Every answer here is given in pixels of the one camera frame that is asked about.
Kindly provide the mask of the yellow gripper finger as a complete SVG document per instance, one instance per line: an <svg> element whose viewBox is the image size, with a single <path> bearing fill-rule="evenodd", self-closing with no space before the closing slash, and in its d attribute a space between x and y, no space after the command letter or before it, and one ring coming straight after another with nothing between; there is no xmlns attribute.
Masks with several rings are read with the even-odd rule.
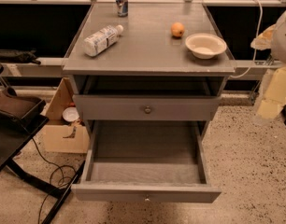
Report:
<svg viewBox="0 0 286 224"><path fill-rule="evenodd" d="M256 115L261 119L274 119L286 106L286 66L277 70L268 69L260 91Z"/></svg>
<svg viewBox="0 0 286 224"><path fill-rule="evenodd" d="M276 25L273 24L266 28L262 33L257 35L252 42L250 43L250 46L253 49L258 50L265 50L265 49L271 49L273 34L275 30Z"/></svg>

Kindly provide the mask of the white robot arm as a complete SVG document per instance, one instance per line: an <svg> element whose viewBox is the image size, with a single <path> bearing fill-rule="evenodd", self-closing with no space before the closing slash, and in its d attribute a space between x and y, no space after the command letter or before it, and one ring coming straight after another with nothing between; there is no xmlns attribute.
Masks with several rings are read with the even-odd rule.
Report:
<svg viewBox="0 0 286 224"><path fill-rule="evenodd" d="M262 119L274 119L286 106L286 10L274 25L255 37L250 46L258 50L271 49L271 56L284 63L274 72L256 112Z"/></svg>

